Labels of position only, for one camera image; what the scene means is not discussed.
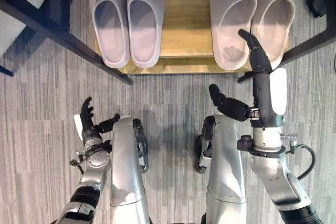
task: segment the shoe rack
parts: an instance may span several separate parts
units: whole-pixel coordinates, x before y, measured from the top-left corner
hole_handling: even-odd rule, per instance
[[[96,41],[95,50],[99,52]],[[161,54],[148,69],[132,60],[119,69],[123,73],[224,73],[250,71],[249,61],[240,69],[220,68],[214,59],[210,22],[210,0],[165,0]]]

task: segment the white slipper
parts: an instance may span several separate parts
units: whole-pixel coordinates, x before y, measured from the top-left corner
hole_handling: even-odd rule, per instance
[[[251,33],[259,40],[273,69],[280,64],[284,55],[294,15],[293,0],[258,0]]]
[[[110,68],[122,68],[130,60],[126,1],[90,0],[100,52]]]
[[[210,0],[211,31],[217,64],[226,70],[242,67],[249,48],[239,29],[250,31],[257,0]]]
[[[153,67],[160,56],[164,0],[127,0],[131,57],[140,68]]]

